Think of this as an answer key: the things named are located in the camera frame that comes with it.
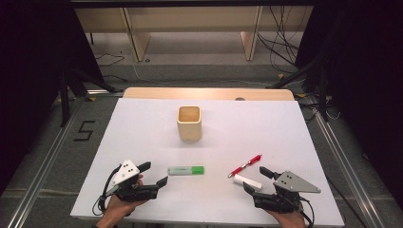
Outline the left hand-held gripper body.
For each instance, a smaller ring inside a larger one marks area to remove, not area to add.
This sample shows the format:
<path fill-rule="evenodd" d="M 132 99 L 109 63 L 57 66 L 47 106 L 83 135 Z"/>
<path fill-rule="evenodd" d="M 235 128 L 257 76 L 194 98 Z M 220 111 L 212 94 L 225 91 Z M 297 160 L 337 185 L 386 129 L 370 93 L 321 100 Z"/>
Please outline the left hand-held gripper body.
<path fill-rule="evenodd" d="M 154 200 L 158 195 L 159 186 L 157 184 L 141 185 L 138 183 L 142 174 L 138 166 L 131 160 L 125 160 L 112 180 L 113 194 L 121 201 Z"/>

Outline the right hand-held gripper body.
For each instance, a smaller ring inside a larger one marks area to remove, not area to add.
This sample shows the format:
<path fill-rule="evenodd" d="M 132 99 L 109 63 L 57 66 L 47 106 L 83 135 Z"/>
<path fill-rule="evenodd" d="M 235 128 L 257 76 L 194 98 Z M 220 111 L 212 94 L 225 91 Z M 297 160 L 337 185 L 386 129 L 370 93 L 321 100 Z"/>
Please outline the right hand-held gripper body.
<path fill-rule="evenodd" d="M 273 172 L 275 194 L 268 195 L 259 192 L 253 194 L 253 202 L 257 208 L 274 211 L 277 213 L 292 213 L 300 209 L 300 193 L 319 194 L 321 190 L 299 177 L 291 171 L 281 174 Z"/>

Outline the white cylindrical stick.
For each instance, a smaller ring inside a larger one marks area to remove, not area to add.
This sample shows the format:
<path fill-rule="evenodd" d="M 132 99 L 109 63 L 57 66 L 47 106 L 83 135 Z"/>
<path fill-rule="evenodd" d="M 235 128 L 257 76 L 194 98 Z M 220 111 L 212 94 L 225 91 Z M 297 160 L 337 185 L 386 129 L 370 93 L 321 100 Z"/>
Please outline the white cylindrical stick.
<path fill-rule="evenodd" d="M 260 191 L 262 189 L 262 184 L 260 182 L 257 182 L 255 180 L 251 180 L 248 178 L 245 178 L 244 176 L 236 174 L 234 176 L 234 182 L 240 185 L 243 185 L 244 183 L 250 185 L 253 189 Z"/>

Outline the green highlighter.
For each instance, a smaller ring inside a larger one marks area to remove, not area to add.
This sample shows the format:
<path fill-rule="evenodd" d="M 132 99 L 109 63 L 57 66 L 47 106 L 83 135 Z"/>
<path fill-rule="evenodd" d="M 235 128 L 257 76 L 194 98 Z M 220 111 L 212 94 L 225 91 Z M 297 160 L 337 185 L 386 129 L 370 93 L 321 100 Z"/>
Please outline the green highlighter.
<path fill-rule="evenodd" d="M 172 166 L 169 167 L 167 173 L 171 176 L 189 176 L 189 175 L 203 175 L 203 166 Z"/>

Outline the square wooden pen holder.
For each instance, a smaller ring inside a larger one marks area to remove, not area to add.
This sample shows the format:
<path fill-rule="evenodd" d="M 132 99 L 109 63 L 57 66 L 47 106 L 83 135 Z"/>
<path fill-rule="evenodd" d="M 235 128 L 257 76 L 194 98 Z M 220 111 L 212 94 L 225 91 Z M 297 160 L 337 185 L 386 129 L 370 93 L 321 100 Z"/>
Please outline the square wooden pen holder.
<path fill-rule="evenodd" d="M 183 141 L 198 141 L 202 138 L 202 110 L 196 105 L 180 106 L 177 127 Z"/>

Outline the person's right hand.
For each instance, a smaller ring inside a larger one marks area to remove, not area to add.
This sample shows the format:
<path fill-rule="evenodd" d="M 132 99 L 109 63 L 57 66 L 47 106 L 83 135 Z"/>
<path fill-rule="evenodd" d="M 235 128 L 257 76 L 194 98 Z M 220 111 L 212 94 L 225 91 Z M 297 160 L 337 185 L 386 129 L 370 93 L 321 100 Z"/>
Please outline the person's right hand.
<path fill-rule="evenodd" d="M 267 210 L 275 218 L 281 228 L 306 228 L 304 217 L 299 212 L 281 214 Z"/>

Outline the person's left hand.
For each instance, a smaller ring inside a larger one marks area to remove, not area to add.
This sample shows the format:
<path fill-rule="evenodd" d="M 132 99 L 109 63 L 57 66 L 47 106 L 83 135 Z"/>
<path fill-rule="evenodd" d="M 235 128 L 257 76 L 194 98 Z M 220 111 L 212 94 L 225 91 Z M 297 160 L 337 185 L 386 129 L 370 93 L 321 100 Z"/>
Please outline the person's left hand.
<path fill-rule="evenodd" d="M 106 211 L 100 220 L 112 221 L 118 224 L 124 217 L 131 214 L 135 209 L 144 204 L 145 200 L 125 202 L 113 195 L 107 205 Z"/>

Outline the red pen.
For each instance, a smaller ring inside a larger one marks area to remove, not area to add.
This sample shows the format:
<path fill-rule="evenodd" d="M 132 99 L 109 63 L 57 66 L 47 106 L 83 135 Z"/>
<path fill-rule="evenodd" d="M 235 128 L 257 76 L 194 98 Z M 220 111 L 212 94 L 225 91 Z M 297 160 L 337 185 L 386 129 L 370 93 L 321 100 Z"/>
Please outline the red pen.
<path fill-rule="evenodd" d="M 236 174 L 238 174 L 240 171 L 245 169 L 247 166 L 250 166 L 250 165 L 260 161 L 261 157 L 262 157 L 262 155 L 259 154 L 259 155 L 255 156 L 254 158 L 250 159 L 249 161 L 247 161 L 246 163 L 242 164 L 241 166 L 237 167 L 236 169 L 234 169 L 227 175 L 227 178 L 235 177 Z"/>

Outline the white table sheet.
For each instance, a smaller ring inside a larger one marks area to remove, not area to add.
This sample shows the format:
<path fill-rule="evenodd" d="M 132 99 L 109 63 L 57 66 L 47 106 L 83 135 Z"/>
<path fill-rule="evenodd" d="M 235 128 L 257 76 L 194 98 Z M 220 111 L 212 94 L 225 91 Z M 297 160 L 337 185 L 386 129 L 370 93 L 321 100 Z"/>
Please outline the white table sheet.
<path fill-rule="evenodd" d="M 264 192 L 273 193 L 272 180 L 262 176 L 259 168 L 292 171 L 321 190 L 306 194 L 303 204 L 315 225 L 343 226 L 297 102 L 197 100 L 202 137 L 196 142 L 184 142 L 179 136 L 177 112 L 184 104 L 166 99 L 118 101 L 71 211 L 75 218 L 95 219 L 92 207 L 107 177 L 121 162 L 131 160 L 151 162 L 144 173 L 146 184 L 166 177 L 171 166 L 204 167 L 203 175 L 169 178 L 155 199 L 130 216 L 132 221 L 274 226 L 276 221 L 227 178 L 261 154 L 259 162 L 242 171 L 244 177 L 261 182 Z"/>

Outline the black tripod stand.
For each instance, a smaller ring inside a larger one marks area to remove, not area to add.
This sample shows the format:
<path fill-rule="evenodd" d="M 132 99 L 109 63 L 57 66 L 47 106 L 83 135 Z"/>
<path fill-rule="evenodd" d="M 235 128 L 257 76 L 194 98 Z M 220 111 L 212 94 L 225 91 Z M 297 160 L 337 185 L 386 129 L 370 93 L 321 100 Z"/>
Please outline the black tripod stand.
<path fill-rule="evenodd" d="M 62 104 L 62 127 L 67 124 L 67 121 L 70 117 L 67 90 L 70 89 L 78 98 L 84 98 L 88 94 L 88 90 L 84 86 L 84 82 L 90 82 L 110 93 L 122 92 L 121 89 L 108 85 L 103 80 L 96 79 L 95 77 L 83 72 L 81 69 L 72 67 L 66 68 L 59 78 L 59 91 Z"/>
<path fill-rule="evenodd" d="M 292 73 L 289 77 L 280 80 L 274 85 L 268 85 L 269 89 L 281 89 L 294 80 L 305 76 L 305 82 L 303 83 L 302 89 L 305 92 L 313 92 L 316 88 L 319 93 L 319 105 L 318 111 L 320 116 L 325 122 L 328 121 L 326 114 L 326 84 L 327 84 L 327 72 L 323 66 L 323 61 L 315 58 L 311 63 L 299 69 L 297 72 Z"/>

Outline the dark curtain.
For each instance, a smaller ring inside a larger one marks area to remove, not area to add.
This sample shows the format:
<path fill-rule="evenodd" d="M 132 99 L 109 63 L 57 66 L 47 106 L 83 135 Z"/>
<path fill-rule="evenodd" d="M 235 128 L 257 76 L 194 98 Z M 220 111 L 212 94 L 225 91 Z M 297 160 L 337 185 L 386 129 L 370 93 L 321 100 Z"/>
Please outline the dark curtain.
<path fill-rule="evenodd" d="M 103 79 L 70 0 L 0 0 L 0 194 L 70 67 Z"/>
<path fill-rule="evenodd" d="M 403 208 L 403 0 L 317 0 L 297 66 L 317 55 L 346 11 L 333 42 L 328 91 L 374 169 Z"/>

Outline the light wooden desk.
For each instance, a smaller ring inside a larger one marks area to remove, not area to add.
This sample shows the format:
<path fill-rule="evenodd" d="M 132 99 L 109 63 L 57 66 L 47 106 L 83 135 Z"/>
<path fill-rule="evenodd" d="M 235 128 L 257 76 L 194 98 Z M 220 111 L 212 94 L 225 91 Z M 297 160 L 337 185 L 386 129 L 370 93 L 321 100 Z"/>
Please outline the light wooden desk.
<path fill-rule="evenodd" d="M 258 33 L 304 31 L 311 6 L 100 8 L 75 10 L 86 33 L 124 33 L 132 56 L 141 62 L 152 32 L 237 32 L 245 58 L 254 58 Z"/>

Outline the aluminium floor rail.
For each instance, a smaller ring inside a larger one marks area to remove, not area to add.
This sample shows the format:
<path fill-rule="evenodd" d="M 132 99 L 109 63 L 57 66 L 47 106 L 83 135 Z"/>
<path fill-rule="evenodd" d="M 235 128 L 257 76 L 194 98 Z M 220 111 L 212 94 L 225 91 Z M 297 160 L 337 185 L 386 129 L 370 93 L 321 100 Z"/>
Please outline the aluminium floor rail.
<path fill-rule="evenodd" d="M 39 136 L 34 140 L 33 146 L 29 148 L 28 154 L 0 196 L 0 200 L 16 201 L 10 209 L 10 217 L 6 219 L 5 228 L 23 227 L 83 103 L 83 98 L 69 103 L 70 116 L 63 126 L 57 121 L 61 104 L 55 104 L 50 110 L 50 116 L 40 129 Z"/>
<path fill-rule="evenodd" d="M 317 123 L 323 133 L 327 143 L 329 144 L 332 153 L 335 156 L 336 162 L 343 173 L 345 180 L 347 181 L 355 200 L 363 213 L 365 220 L 368 223 L 368 228 L 385 228 L 385 223 L 382 220 L 380 214 L 377 212 L 375 204 L 370 198 L 363 183 L 360 181 L 354 167 L 348 160 L 342 146 L 340 145 L 338 138 L 330 124 L 325 121 L 327 114 L 320 114 L 316 112 Z"/>

